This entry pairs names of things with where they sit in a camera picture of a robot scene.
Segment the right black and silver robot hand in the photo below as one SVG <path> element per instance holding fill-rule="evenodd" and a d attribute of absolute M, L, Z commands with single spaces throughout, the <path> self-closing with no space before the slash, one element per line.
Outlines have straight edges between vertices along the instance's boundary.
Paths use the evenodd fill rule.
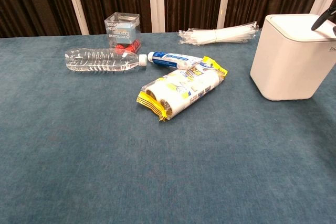
<path fill-rule="evenodd" d="M 325 10 L 318 19 L 314 22 L 311 27 L 311 31 L 313 31 L 316 35 L 319 35 L 323 38 L 328 38 L 329 40 L 335 40 L 335 25 L 332 28 L 333 37 L 331 35 L 327 35 L 321 31 L 316 31 L 322 24 L 324 24 L 329 18 L 335 15 L 335 5 L 331 5 L 327 10 Z"/>

